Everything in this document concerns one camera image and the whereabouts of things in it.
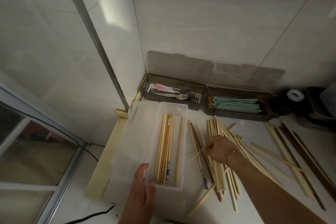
metal fork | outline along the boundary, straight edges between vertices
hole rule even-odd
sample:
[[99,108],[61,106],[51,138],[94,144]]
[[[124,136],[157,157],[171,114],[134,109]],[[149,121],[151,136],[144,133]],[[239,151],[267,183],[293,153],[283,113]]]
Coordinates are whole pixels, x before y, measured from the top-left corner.
[[161,96],[165,96],[165,97],[170,97],[170,98],[177,98],[179,100],[186,100],[188,99],[188,95],[187,94],[165,94],[165,93],[155,93],[155,92],[151,92],[153,94],[156,95],[161,95]]

white countertop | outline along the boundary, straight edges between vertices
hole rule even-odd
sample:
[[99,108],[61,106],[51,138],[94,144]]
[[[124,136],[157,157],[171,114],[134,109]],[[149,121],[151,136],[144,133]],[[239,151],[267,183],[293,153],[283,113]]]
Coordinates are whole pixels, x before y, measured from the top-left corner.
[[[207,137],[206,120],[213,119],[212,116],[206,115],[201,110],[188,110],[188,119],[193,123],[198,136],[198,124],[200,124],[204,136]],[[273,152],[274,154],[281,156],[262,122],[239,120],[226,117],[219,117],[219,119],[227,127],[233,123],[237,123],[237,125],[232,129],[234,134],[240,135],[247,140],[252,141]],[[288,124],[288,126],[300,136],[307,148],[312,152],[316,160],[328,174],[330,179],[336,184],[336,134],[303,128],[297,124],[293,115],[284,116],[281,119],[283,119]],[[271,123],[279,124],[279,121],[277,119],[273,119],[271,120]],[[215,193],[212,192],[200,206],[200,208],[192,215],[192,217],[190,219],[187,218],[189,210],[206,192],[206,190],[204,188],[197,159],[192,161],[189,160],[195,155],[195,149],[189,126],[187,130],[186,141],[183,191],[167,193],[166,191],[157,190],[155,214],[176,221],[189,223],[263,223],[240,182],[241,194],[238,196],[237,201],[238,212],[233,210],[230,192],[226,190],[223,202],[219,202]],[[302,158],[294,150],[289,142],[288,145],[290,146],[301,167],[309,171],[306,163],[302,160]],[[260,153],[292,177],[292,173],[286,164],[283,164],[282,162],[264,154],[263,152]],[[284,177],[263,160],[260,160],[260,162],[262,162],[265,167],[281,181],[283,188],[286,191],[291,193],[309,209],[318,214],[327,223],[331,224],[335,222],[336,203],[314,175],[310,175],[309,179],[316,188],[316,191],[319,194],[327,211],[323,211],[316,202],[307,198],[297,183]],[[206,173],[206,177],[208,183],[210,183],[210,176],[208,173]],[[128,191],[129,186],[110,182],[107,185],[103,199],[117,204],[123,204],[127,198]]]

